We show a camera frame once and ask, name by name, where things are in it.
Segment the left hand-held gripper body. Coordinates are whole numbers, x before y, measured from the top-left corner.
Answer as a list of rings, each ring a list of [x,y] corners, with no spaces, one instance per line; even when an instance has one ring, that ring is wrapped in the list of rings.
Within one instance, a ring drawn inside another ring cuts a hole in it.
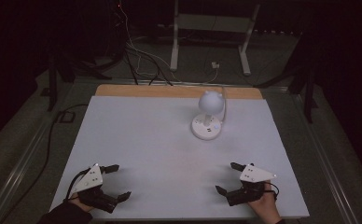
[[[77,193],[79,200],[86,205],[112,213],[116,207],[115,198],[103,193],[103,183],[100,165],[95,163],[75,176],[71,184],[71,193]]]

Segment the black tripod stand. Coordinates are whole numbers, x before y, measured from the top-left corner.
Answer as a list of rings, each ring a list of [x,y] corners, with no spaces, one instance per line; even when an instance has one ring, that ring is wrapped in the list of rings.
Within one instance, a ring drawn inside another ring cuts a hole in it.
[[[63,75],[61,78],[65,82],[72,82],[75,79],[75,76],[71,72],[66,72],[65,63],[72,63],[77,68],[80,68],[86,71],[89,75],[96,77],[98,79],[110,80],[110,77],[107,77],[97,70],[87,66],[82,61],[76,59],[71,54],[65,51],[53,51],[49,53],[49,86],[44,90],[44,93],[49,97],[49,106],[48,111],[51,111],[57,103],[58,100],[58,91],[57,91],[57,75],[63,70]]]
[[[319,49],[320,44],[315,41],[314,37],[309,32],[303,32],[299,36],[298,43],[290,54],[284,70],[278,76],[256,85],[257,88],[265,89],[281,80],[293,77],[287,89],[291,94],[300,94],[304,91],[303,115],[309,123],[313,122],[313,86],[315,77],[313,68]]]

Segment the grey metal stand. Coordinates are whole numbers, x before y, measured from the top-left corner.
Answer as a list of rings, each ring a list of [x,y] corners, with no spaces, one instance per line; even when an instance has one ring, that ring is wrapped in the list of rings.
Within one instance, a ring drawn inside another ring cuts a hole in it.
[[[251,69],[247,59],[247,48],[254,31],[260,4],[253,5],[252,12],[246,17],[214,16],[202,14],[186,14],[179,11],[179,0],[174,0],[174,34],[173,47],[170,59],[170,70],[175,72],[178,68],[180,30],[218,31],[245,34],[244,42],[238,47],[243,74],[251,76]]]

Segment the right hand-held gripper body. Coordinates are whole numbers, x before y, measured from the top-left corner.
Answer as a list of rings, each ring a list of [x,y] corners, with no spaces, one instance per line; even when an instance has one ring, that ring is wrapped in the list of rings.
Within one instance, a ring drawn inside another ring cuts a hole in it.
[[[228,192],[226,199],[230,206],[249,203],[261,198],[265,192],[264,184],[277,175],[256,167],[254,164],[246,164],[239,177],[242,186],[239,189]]]

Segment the black square floor plate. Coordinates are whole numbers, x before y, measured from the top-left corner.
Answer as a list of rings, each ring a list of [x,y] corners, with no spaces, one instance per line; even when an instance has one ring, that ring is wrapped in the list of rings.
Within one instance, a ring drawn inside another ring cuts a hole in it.
[[[76,118],[76,113],[71,111],[62,111],[59,116],[60,123],[73,123]]]

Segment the metal floor rail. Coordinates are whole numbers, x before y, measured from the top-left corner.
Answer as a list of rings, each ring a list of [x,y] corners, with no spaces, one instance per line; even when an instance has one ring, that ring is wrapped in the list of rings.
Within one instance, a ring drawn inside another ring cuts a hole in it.
[[[299,95],[290,95],[293,104],[297,108],[299,118],[303,124],[304,130],[308,135],[310,145],[313,148],[314,153],[318,159],[319,167],[324,174],[328,187],[331,191],[332,198],[334,199],[345,224],[359,224],[356,219],[355,212],[353,211],[341,185],[340,180],[336,176],[336,173],[328,159],[327,153],[320,142],[317,133],[315,132],[313,125],[305,118],[303,108],[304,104]]]
[[[38,147],[42,141],[42,138],[46,131],[49,129],[49,126],[52,122],[51,118],[44,117],[35,134],[30,139],[27,147],[22,152],[18,162],[15,164],[11,170],[8,178],[6,179],[5,185],[0,190],[0,222],[5,216],[7,211],[8,204],[11,202],[14,194],[16,193],[17,188],[19,187],[21,181],[23,180],[32,158],[35,153],[38,151]]]

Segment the person's right hand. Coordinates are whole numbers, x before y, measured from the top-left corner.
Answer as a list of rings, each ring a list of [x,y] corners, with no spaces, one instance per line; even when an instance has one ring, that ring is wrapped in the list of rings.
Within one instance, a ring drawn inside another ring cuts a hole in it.
[[[265,192],[261,198],[256,201],[249,202],[248,205],[265,224],[275,224],[282,218],[280,217],[275,204],[271,182],[266,181],[264,187]]]

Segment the person's left hand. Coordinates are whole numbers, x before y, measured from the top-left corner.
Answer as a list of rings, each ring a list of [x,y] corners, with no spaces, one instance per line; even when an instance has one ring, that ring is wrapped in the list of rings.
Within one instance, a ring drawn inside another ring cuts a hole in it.
[[[93,209],[92,206],[89,206],[89,205],[86,205],[86,204],[82,203],[79,200],[79,196],[78,196],[77,193],[73,193],[67,201],[69,203],[72,203],[72,204],[76,205],[81,210],[83,210],[84,212],[87,212],[87,213],[89,213]]]

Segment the white table mat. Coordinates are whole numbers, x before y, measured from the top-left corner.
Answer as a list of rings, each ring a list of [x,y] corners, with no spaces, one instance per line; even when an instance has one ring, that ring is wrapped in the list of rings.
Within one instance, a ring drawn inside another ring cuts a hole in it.
[[[195,98],[100,97],[85,118],[53,198],[59,204],[72,178],[94,163],[119,165],[104,177],[108,195],[131,197],[101,220],[245,219],[245,204],[231,206],[216,191],[241,186],[232,162],[252,163],[276,175],[282,217],[309,214],[269,106],[264,100],[230,99],[221,134],[201,140],[190,130]]]

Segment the white round desk lamp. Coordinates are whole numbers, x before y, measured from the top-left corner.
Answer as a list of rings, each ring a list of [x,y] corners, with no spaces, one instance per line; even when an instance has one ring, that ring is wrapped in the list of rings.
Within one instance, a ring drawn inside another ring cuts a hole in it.
[[[225,99],[218,91],[206,91],[199,100],[201,114],[191,122],[192,133],[201,140],[213,140],[217,138],[222,129],[222,120],[216,115],[222,113],[225,108]]]

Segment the wooden table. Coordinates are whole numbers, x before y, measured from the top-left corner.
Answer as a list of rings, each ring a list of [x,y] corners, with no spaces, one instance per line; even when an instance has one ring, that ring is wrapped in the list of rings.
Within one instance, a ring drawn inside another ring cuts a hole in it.
[[[147,86],[147,85],[100,85],[96,96],[123,97],[170,97],[170,98],[200,98],[205,91],[222,92],[228,99],[263,98],[261,91],[256,88],[209,87],[209,86]]]

